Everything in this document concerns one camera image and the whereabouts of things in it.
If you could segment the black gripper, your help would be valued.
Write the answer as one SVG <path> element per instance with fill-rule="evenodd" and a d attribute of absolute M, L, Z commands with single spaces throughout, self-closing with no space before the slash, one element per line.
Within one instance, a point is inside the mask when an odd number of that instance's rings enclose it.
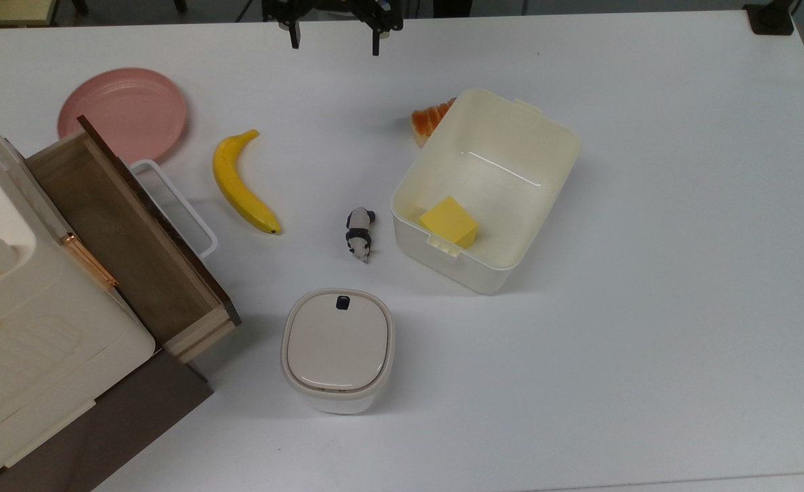
<path fill-rule="evenodd" d="M 312 10 L 348 13 L 363 22 L 372 31 L 372 55 L 380 54 L 382 32 L 400 31 L 404 27 L 404 12 L 399 1 L 263 1 L 262 15 L 289 25 L 293 49 L 301 47 L 299 19 Z"/>

